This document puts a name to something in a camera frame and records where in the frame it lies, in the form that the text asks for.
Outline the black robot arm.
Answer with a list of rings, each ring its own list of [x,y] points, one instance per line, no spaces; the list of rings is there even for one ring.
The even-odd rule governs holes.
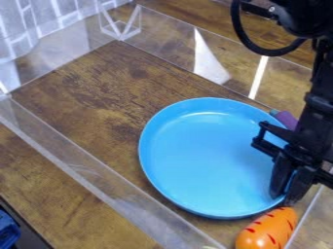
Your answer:
[[[333,0],[268,0],[268,17],[296,37],[284,48],[268,50],[252,43],[239,17],[240,0],[231,2],[231,21],[246,48],[266,56],[280,56],[311,40],[315,60],[306,106],[292,130],[260,122],[252,147],[271,156],[272,170],[268,195],[294,204],[311,185],[320,183],[333,189],[333,174],[322,169],[333,163]]]

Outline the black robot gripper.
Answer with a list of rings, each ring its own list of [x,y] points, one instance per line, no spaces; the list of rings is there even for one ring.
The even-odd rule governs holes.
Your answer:
[[[268,195],[271,198],[284,196],[287,206],[303,198],[312,180],[333,187],[333,174],[320,168],[325,161],[333,162],[333,100],[307,93],[304,102],[295,129],[259,122],[259,134],[251,143],[274,158]],[[296,170],[295,164],[314,169],[304,166]]]

